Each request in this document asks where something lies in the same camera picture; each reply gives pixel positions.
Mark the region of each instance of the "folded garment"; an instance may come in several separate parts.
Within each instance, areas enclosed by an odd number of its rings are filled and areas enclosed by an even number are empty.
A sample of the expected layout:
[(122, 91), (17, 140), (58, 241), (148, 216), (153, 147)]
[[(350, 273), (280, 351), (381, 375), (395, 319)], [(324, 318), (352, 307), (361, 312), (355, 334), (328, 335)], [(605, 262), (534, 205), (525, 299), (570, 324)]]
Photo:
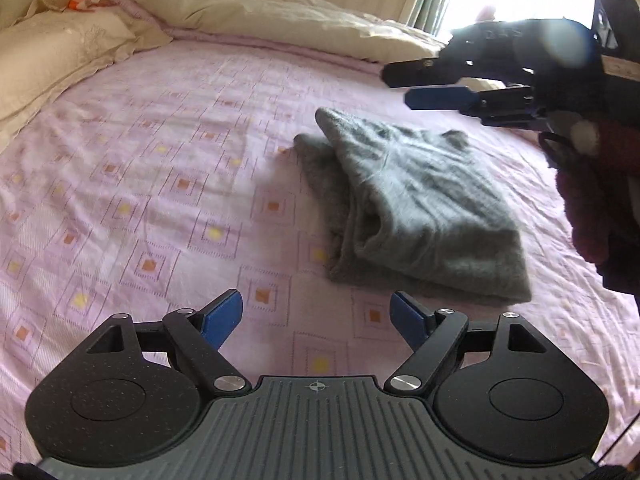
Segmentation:
[(463, 132), (320, 108), (294, 140), (332, 246), (331, 280), (504, 306), (530, 301), (520, 235)]

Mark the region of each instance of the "beige pillow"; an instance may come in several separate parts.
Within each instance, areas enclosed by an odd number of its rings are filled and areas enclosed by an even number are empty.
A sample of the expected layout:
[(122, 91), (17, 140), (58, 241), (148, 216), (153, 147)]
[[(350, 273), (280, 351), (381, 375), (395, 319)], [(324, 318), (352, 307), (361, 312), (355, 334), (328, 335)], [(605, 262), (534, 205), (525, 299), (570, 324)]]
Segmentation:
[(47, 102), (135, 50), (167, 44), (155, 25), (110, 7), (48, 10), (0, 30), (0, 150)]

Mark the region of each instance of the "bed sheet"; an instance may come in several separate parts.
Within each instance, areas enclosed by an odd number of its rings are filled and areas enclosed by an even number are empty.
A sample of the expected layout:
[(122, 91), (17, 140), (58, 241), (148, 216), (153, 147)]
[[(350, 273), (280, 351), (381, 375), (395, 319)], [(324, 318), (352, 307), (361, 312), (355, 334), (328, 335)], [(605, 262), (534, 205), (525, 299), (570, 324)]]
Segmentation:
[[(22, 418), (29, 392), (116, 312), (156, 320), (238, 288), (244, 317), (222, 351), (252, 381), (386, 378), (409, 355), (390, 291), (323, 275), (321, 211), (290, 148), (299, 132), (320, 134), (320, 106), (469, 134), (522, 229), (534, 300), (513, 309), (600, 385), (612, 413), (601, 449), (613, 441), (640, 405), (638, 310), (572, 248), (542, 152), (453, 112), (411, 112), (356, 68), (174, 41), (69, 89), (0, 154), (0, 470), (37, 459)], [(613, 462), (631, 459), (638, 434)]]

